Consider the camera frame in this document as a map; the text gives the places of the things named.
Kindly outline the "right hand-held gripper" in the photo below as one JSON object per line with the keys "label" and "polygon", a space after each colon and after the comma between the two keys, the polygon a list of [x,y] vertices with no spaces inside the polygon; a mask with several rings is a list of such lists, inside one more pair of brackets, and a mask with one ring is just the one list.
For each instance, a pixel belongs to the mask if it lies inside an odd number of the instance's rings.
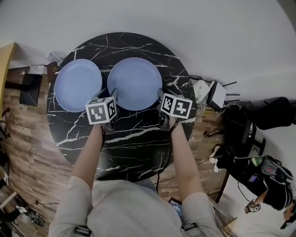
{"label": "right hand-held gripper", "polygon": [[157,91],[159,104],[160,128],[168,129],[169,117],[188,119],[192,108],[192,100],[164,93],[162,89]]}

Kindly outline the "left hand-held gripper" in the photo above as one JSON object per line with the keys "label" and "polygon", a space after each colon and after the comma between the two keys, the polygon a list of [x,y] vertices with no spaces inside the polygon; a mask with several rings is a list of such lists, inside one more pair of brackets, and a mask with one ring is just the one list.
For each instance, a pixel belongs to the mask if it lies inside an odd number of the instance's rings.
{"label": "left hand-held gripper", "polygon": [[115,132],[115,122],[117,119],[117,99],[118,90],[115,88],[110,97],[103,98],[107,93],[107,89],[103,89],[96,93],[86,104],[86,112],[90,125],[105,125],[107,134]]}

